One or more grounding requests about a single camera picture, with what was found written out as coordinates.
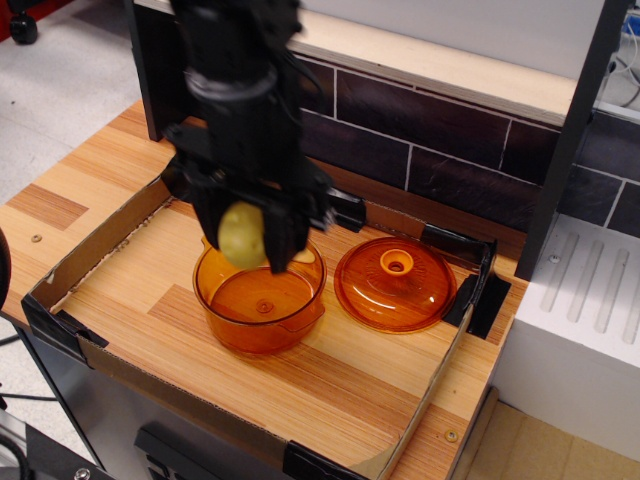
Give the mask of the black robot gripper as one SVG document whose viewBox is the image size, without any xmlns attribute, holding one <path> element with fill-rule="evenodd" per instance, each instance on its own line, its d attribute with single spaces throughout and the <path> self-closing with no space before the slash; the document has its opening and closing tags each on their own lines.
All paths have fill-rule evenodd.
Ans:
<svg viewBox="0 0 640 480">
<path fill-rule="evenodd" d="M 296 82 L 190 82 L 202 127 L 165 131 L 176 154 L 164 174 L 172 193 L 192 204 L 219 250 L 222 217 L 237 201 L 263 213 L 264 248 L 273 274 L 306 248 L 309 229 L 335 219 L 331 177 L 302 151 Z"/>
</svg>

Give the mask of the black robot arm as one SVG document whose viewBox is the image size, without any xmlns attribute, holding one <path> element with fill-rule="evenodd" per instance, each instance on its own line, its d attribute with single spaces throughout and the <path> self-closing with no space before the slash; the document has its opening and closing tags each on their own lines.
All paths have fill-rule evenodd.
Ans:
<svg viewBox="0 0 640 480">
<path fill-rule="evenodd" d="M 302 25 L 296 1 L 174 1 L 186 51 L 187 90 L 203 127 L 165 131 L 176 154 L 162 174 L 193 205 L 205 237 L 219 248 L 220 224 L 237 201 L 262 212 L 263 245 L 282 273 L 311 228 L 334 220 L 333 181 L 302 152 L 300 79 L 314 75 L 288 49 Z"/>
</svg>

